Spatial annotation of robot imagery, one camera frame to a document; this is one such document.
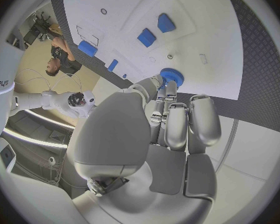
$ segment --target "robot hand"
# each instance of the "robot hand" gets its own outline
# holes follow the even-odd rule
[[[44,110],[57,109],[72,118],[88,117],[95,107],[95,98],[91,91],[83,93],[65,92],[57,94],[55,91],[40,93],[13,93],[13,100],[9,116],[21,110],[42,107]]]

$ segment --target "person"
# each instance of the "person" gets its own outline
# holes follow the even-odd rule
[[[69,49],[66,40],[55,37],[52,40],[51,54],[53,58],[49,60],[46,67],[46,74],[49,76],[56,76],[60,67],[70,68],[81,67],[82,65],[76,61],[74,55]]]

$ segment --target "diamond plate surface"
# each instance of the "diamond plate surface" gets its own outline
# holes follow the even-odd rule
[[[132,83],[108,72],[104,63],[78,50],[68,27],[63,0],[51,0],[58,23],[77,61],[120,88]],[[280,132],[280,57],[265,27],[242,0],[231,0],[243,39],[243,77],[237,101],[213,97],[219,115]],[[188,103],[193,94],[178,93]]]

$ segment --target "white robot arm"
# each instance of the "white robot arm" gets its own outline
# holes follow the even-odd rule
[[[55,91],[23,94],[14,92],[9,116],[21,110],[42,107],[44,110],[57,109],[60,113],[72,118],[87,118],[95,107],[94,103],[95,97],[91,91],[62,94],[57,94]]]

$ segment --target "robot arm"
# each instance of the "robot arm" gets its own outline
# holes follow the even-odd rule
[[[57,109],[72,118],[88,117],[95,107],[94,103],[95,98],[91,91],[62,94],[57,94],[55,91],[23,94],[14,92],[9,116],[13,116],[21,110],[42,107],[44,110]]]

